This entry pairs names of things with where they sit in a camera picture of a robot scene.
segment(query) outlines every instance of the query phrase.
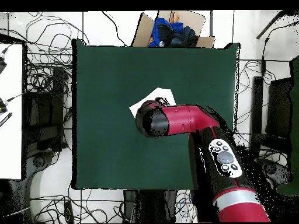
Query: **floor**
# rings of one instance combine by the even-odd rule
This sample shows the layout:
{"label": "floor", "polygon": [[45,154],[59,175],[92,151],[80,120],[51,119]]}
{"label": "floor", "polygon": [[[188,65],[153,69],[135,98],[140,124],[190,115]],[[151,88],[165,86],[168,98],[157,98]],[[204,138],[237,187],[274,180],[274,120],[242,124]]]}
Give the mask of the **floor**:
{"label": "floor", "polygon": [[[206,22],[203,26],[201,36],[210,35],[210,11],[207,10],[193,10],[196,13],[202,14],[206,17]],[[224,48],[228,43],[239,42],[241,44],[240,64],[239,71],[241,72],[246,63],[250,60],[260,60],[262,57],[263,46],[265,38],[274,27],[284,26],[291,22],[298,20],[296,17],[283,17],[277,21],[261,38],[256,39],[256,36],[268,24],[268,22],[278,13],[279,10],[213,10],[213,36],[215,36],[214,48]],[[128,46],[131,44],[135,35],[138,20],[140,17],[138,12],[113,12],[108,11],[107,14],[117,24],[119,37]],[[157,11],[145,11],[145,13],[154,19]],[[0,33],[9,34],[20,38],[12,30],[17,31],[22,36],[27,37],[28,40],[40,44],[40,47],[45,50],[47,46],[55,47],[70,47],[68,37],[82,39],[83,31],[86,35],[83,39],[90,45],[112,45],[122,46],[122,42],[116,37],[114,24],[103,15],[102,12],[43,12],[43,19],[39,22],[34,20],[39,16],[38,13],[0,13]],[[64,21],[71,23],[81,31],[73,28],[69,24],[62,24]],[[276,79],[286,78],[290,76],[288,68],[288,61],[293,59],[299,54],[298,42],[299,25],[287,27],[274,31],[265,49],[265,60],[267,69],[274,73]],[[41,53],[39,49],[32,44],[28,44],[31,49],[30,53]],[[69,50],[65,51],[64,56],[69,56]],[[248,146],[250,137],[250,125],[246,114],[251,109],[251,89],[252,78],[260,75],[260,66],[257,66],[256,61],[247,64],[247,67],[255,70],[255,72],[246,69],[248,78],[243,72],[240,75],[240,83],[248,85],[245,87],[240,85],[238,99],[238,124],[237,129],[240,136],[235,137],[236,141]],[[271,81],[270,75],[266,80],[268,83]],[[267,103],[267,85],[264,88],[264,101]],[[71,106],[71,98],[67,101],[67,107]],[[267,106],[263,109],[263,131],[266,125]],[[72,121],[68,121],[65,128],[71,128]],[[71,129],[65,130],[65,136],[69,147],[72,145]],[[43,172],[35,175],[32,182],[31,198],[43,199],[32,200],[32,213],[36,215],[41,209],[46,206],[50,200],[61,198],[60,195],[68,195],[68,187],[71,181],[71,164],[72,155],[69,149],[64,149],[60,153],[58,162],[47,168]],[[95,209],[102,209],[106,212],[107,218],[110,219],[115,215],[113,207],[119,206],[123,200],[123,192],[121,190],[82,190],[75,191],[70,189],[69,196],[77,202],[78,205],[82,204],[86,207],[88,200],[88,209],[90,211]],[[58,208],[63,212],[63,204],[58,204]],[[74,215],[80,214],[80,207],[73,204]],[[105,216],[101,211],[93,213],[94,217],[99,222],[105,221]],[[190,218],[186,214],[177,215],[177,222],[190,222]],[[39,218],[41,221],[47,221],[50,217],[47,214],[42,214]],[[110,223],[120,223],[122,221],[118,216],[113,218]],[[82,223],[95,223],[95,221],[82,213]]]}

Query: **white table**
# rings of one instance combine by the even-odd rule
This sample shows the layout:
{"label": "white table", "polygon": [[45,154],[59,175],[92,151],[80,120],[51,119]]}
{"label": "white table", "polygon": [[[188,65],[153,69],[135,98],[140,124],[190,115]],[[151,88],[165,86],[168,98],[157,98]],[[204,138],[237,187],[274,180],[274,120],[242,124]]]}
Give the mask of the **white table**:
{"label": "white table", "polygon": [[[0,44],[0,53],[7,46]],[[7,66],[0,74],[0,98],[3,101],[22,93],[22,58],[21,44],[10,46],[5,53]],[[12,113],[12,117],[0,127],[0,179],[21,179],[22,96],[12,100],[7,109],[0,115],[2,121]]]}

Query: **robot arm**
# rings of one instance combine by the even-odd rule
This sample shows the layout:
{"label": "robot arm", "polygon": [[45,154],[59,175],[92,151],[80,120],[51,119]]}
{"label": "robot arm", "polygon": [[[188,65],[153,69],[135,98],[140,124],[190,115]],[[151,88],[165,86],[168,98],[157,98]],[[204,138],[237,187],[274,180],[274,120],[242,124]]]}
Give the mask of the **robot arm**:
{"label": "robot arm", "polygon": [[198,133],[206,176],[220,222],[269,222],[234,147],[219,123],[200,106],[165,106],[146,101],[136,114],[137,129],[146,137]]}

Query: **white floor tile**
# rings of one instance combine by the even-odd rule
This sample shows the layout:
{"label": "white floor tile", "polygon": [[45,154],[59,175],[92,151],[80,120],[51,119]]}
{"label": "white floor tile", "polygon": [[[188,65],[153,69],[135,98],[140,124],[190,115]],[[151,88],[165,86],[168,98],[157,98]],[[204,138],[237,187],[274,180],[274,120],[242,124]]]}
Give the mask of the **white floor tile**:
{"label": "white floor tile", "polygon": [[[130,46],[141,11],[105,12],[116,24],[120,39]],[[115,25],[100,11],[84,12],[84,32],[91,46],[124,46],[117,38]]]}
{"label": "white floor tile", "polygon": [[68,50],[64,50],[63,54],[60,55],[57,52],[51,52],[49,54],[47,47],[40,47],[44,49],[44,51],[42,51],[42,50],[38,50],[38,48],[35,45],[27,44],[27,46],[28,46],[27,57],[28,60],[30,61],[29,65],[41,64],[41,63],[52,65],[53,63],[56,64],[60,63],[61,66],[63,66],[63,65],[70,65],[72,61],[72,48],[69,48]]}
{"label": "white floor tile", "polygon": [[[105,223],[106,219],[110,220],[113,216],[115,216],[115,212],[113,210],[113,207],[115,207],[115,211],[119,213],[119,209],[117,207],[120,206],[120,202],[95,202],[95,201],[89,201],[88,202],[88,209],[86,207],[86,202],[82,202],[82,206],[86,209],[92,212],[93,217],[100,223]],[[74,216],[80,217],[81,208],[76,205],[72,205]],[[84,209],[82,209],[82,223],[96,223],[96,221],[91,217]],[[119,216],[115,216],[109,223],[122,223],[122,218]]]}
{"label": "white floor tile", "polygon": [[213,10],[214,48],[224,48],[232,42],[233,10]]}
{"label": "white floor tile", "polygon": [[[234,42],[241,43],[240,58],[261,59],[265,39],[271,30],[298,20],[298,17],[283,17],[257,40],[256,36],[278,12],[279,10],[235,11]],[[299,54],[298,31],[299,25],[273,31],[266,45],[265,59],[289,61],[296,57]]]}
{"label": "white floor tile", "polygon": [[[33,17],[27,12],[12,12],[9,14],[9,29],[17,31],[31,42],[42,44],[37,46],[43,50],[48,50],[48,47],[44,45],[52,46],[53,51],[57,50],[54,47],[71,48],[71,40],[68,37],[82,38],[82,31],[79,31],[82,30],[82,12],[43,12],[43,16],[39,17],[40,14]],[[65,24],[66,22],[70,22],[79,30]],[[11,36],[22,39],[17,34],[12,33]],[[29,45],[29,49],[34,53],[38,52],[38,47]]]}
{"label": "white floor tile", "polygon": [[[63,201],[56,201],[56,207],[55,207],[55,203],[51,202],[50,200],[33,200],[30,202],[31,205],[31,213],[32,213],[32,218],[35,221],[38,222],[47,222],[46,224],[53,224],[52,218],[55,221],[55,224],[59,224],[59,221],[57,220],[58,216],[57,213],[55,212],[58,209],[58,213],[64,213],[64,202]],[[39,214],[42,210],[43,212],[46,210],[49,210],[49,212],[45,212],[45,213],[41,213]],[[65,224],[65,218],[64,216],[60,216],[59,220],[62,224]]]}
{"label": "white floor tile", "polygon": [[86,189],[82,190],[83,200],[124,200],[123,190]]}
{"label": "white floor tile", "polygon": [[38,172],[32,181],[31,198],[68,195],[68,186],[72,176],[72,153],[69,149],[63,149],[56,164]]}
{"label": "white floor tile", "polygon": [[178,191],[176,197],[176,222],[177,223],[189,223],[192,222],[196,215],[195,206],[192,204],[189,190]]}
{"label": "white floor tile", "polygon": [[209,10],[192,10],[192,12],[203,15],[206,18],[204,21],[203,28],[200,32],[200,37],[210,36],[210,11]]}
{"label": "white floor tile", "polygon": [[238,111],[237,111],[237,130],[241,133],[250,133],[250,116],[251,110],[251,96],[252,96],[252,80],[254,76],[260,76],[260,73],[251,71],[254,69],[259,71],[256,62],[240,61],[239,63],[239,95],[238,95]]}
{"label": "white floor tile", "polygon": [[72,151],[72,130],[71,129],[64,130],[63,141],[67,143],[68,145],[67,149]]}
{"label": "white floor tile", "polygon": [[143,11],[149,18],[151,18],[152,20],[155,20],[156,19],[156,16],[158,14],[158,11],[157,10],[146,10],[146,11]]}
{"label": "white floor tile", "polygon": [[72,118],[65,123],[64,128],[72,128]]}
{"label": "white floor tile", "polygon": [[242,132],[240,134],[235,134],[234,135],[235,143],[240,146],[249,146],[250,142],[250,135],[248,134],[243,134]]}
{"label": "white floor tile", "polygon": [[7,35],[6,30],[1,30],[1,29],[7,29],[7,27],[8,27],[7,14],[0,13],[0,34]]}

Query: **gray button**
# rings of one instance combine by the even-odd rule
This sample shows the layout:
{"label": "gray button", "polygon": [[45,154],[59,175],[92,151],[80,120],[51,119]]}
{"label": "gray button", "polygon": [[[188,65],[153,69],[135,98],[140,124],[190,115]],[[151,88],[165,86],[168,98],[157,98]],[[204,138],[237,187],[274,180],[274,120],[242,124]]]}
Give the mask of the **gray button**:
{"label": "gray button", "polygon": [[227,165],[223,165],[223,166],[221,167],[221,169],[222,169],[223,171],[227,171],[227,170],[229,169],[229,167],[228,167]]}
{"label": "gray button", "polygon": [[222,151],[218,154],[217,160],[222,164],[230,164],[234,161],[234,157],[227,151]]}

